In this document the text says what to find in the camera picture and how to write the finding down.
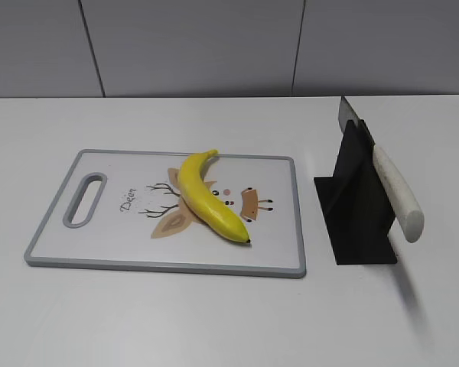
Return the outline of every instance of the knife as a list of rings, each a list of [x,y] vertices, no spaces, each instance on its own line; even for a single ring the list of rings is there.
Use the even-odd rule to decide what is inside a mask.
[[[338,123],[342,133],[348,121],[352,120],[357,128],[360,125],[360,118],[353,110],[345,97],[341,98],[338,109]],[[420,238],[425,225],[425,216],[418,204],[415,195],[406,183],[405,178],[399,173],[384,150],[376,145],[372,136],[368,134],[373,145],[373,166],[381,180],[391,207],[395,212],[399,225],[405,235],[406,241],[416,242]]]

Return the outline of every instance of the banana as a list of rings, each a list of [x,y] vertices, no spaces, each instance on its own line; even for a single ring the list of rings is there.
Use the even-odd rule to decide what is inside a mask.
[[[178,186],[189,208],[215,232],[234,242],[250,243],[241,219],[204,185],[200,172],[217,150],[190,155],[178,173]]]

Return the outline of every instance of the white cutting board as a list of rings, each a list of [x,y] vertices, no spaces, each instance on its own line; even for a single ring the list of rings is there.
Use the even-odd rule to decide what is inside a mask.
[[[252,240],[248,246],[222,239],[184,208],[177,169],[186,156],[81,151],[25,260],[47,267],[304,276],[292,159],[220,155],[209,165],[204,181],[210,190],[238,215],[243,209]],[[72,201],[81,195],[85,178],[93,175],[103,179],[98,202],[90,219],[74,228],[67,218]]]

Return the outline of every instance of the white knife handle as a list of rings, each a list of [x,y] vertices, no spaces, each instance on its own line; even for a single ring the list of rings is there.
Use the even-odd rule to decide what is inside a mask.
[[[415,195],[398,168],[381,147],[374,145],[373,165],[388,195],[406,241],[416,242],[423,232],[425,217]]]

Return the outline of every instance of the knife stand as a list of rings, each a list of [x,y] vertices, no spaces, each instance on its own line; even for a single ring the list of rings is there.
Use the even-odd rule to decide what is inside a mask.
[[[337,265],[395,264],[388,232],[395,214],[373,166],[363,120],[347,122],[332,177],[314,184]]]

